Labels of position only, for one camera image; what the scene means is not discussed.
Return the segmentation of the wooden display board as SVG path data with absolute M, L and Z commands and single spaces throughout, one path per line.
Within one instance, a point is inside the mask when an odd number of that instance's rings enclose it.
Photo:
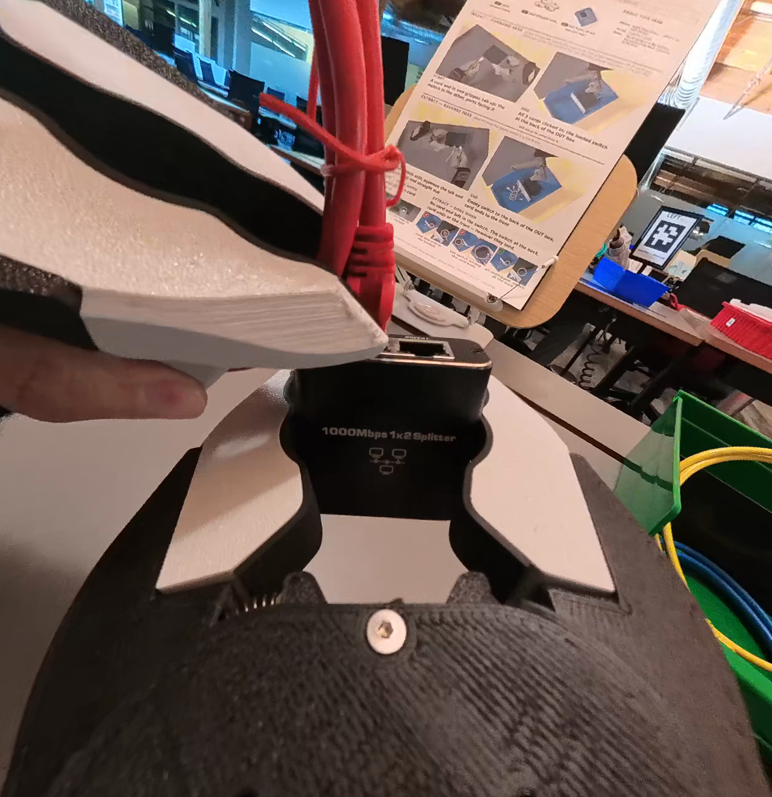
M 614 231 L 621 215 L 636 196 L 636 179 L 635 168 L 622 155 L 571 232 L 558 259 L 547 267 L 540 284 L 522 308 L 489 298 L 479 288 L 466 284 L 458 276 L 444 272 L 433 263 L 398 247 L 395 248 L 397 266 L 408 279 L 428 282 L 508 327 L 539 326 L 563 306 L 584 274 L 590 255 Z

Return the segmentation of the blue plastic bin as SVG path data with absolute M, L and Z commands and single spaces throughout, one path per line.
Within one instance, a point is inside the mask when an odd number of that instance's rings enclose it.
M 604 292 L 645 309 L 669 292 L 664 283 L 625 269 L 607 257 L 601 258 L 596 264 L 592 280 Z

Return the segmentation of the person's left hand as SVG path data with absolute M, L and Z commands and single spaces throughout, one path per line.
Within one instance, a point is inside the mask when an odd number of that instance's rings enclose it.
M 0 324 L 0 421 L 189 420 L 208 403 L 204 386 L 156 362 L 123 359 Z

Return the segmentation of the white board stand base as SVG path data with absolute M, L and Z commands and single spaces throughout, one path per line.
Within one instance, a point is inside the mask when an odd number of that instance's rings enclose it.
M 483 325 L 474 323 L 466 315 L 399 285 L 392 307 L 391 326 L 432 338 L 468 340 L 485 347 L 493 334 Z

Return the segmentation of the black ethernet splitter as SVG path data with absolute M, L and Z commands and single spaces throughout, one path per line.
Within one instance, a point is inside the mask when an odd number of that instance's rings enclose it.
M 452 520 L 491 371 L 473 341 L 404 335 L 371 359 L 294 371 L 286 441 L 320 513 Z

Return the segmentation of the black screen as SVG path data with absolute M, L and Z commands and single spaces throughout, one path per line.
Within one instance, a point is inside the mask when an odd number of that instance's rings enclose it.
M 405 89 L 410 45 L 400 39 L 381 36 L 384 104 L 392 106 Z

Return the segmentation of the long wood-edged work table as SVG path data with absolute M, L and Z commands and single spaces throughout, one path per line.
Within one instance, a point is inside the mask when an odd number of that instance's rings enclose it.
M 711 326 L 709 320 L 690 310 L 678 312 L 659 303 L 651 308 L 641 308 L 594 287 L 588 281 L 576 283 L 574 291 L 609 306 L 621 314 L 628 315 L 651 328 L 673 336 L 691 347 L 708 344 L 740 362 L 772 375 L 772 360 L 737 344 L 717 328 Z

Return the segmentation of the printed instruction sheet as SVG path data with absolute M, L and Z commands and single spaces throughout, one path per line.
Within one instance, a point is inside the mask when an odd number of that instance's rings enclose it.
M 671 88 L 689 101 L 742 2 L 466 2 L 388 137 L 413 274 L 522 309 Z

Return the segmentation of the black framed tag sign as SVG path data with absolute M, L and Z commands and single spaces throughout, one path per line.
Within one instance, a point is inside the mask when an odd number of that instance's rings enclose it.
M 703 214 L 666 205 L 660 207 L 633 244 L 631 258 L 643 266 L 663 271 L 705 219 Z

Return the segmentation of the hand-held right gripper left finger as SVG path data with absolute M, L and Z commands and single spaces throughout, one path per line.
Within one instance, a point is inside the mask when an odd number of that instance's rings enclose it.
M 205 439 L 156 582 L 162 593 L 231 583 L 278 594 L 319 549 L 321 521 L 281 428 L 292 373 L 275 372 Z

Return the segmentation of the black pole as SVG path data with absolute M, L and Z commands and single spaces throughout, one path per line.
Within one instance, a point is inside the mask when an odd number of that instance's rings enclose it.
M 638 183 L 642 182 L 684 114 L 680 108 L 661 103 L 655 103 L 650 109 L 624 151 L 635 169 Z

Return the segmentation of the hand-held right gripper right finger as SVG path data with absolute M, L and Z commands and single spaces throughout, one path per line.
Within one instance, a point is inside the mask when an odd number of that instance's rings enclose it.
M 569 449 L 491 376 L 483 446 L 463 472 L 453 552 L 504 605 L 552 604 L 551 591 L 612 601 L 617 589 Z

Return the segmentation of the green plastic bin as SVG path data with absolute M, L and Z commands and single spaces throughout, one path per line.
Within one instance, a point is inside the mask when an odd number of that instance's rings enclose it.
M 615 493 L 651 535 L 671 524 L 708 620 L 772 665 L 772 465 L 709 465 L 679 483 L 689 457 L 725 447 L 772 450 L 772 440 L 681 391 L 624 460 Z

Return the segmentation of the red plastic bin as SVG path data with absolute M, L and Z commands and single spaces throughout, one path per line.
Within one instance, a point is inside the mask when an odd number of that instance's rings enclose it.
M 772 361 L 772 308 L 732 299 L 710 325 L 735 344 Z

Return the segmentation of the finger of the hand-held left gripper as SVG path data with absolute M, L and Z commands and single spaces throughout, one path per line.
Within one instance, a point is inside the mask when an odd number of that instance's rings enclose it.
M 122 185 L 329 270 L 318 192 L 91 5 L 0 2 L 0 95 Z
M 0 259 L 14 288 L 57 277 L 103 352 L 204 384 L 249 367 L 348 364 L 388 337 L 339 279 L 218 218 L 102 174 L 0 95 Z

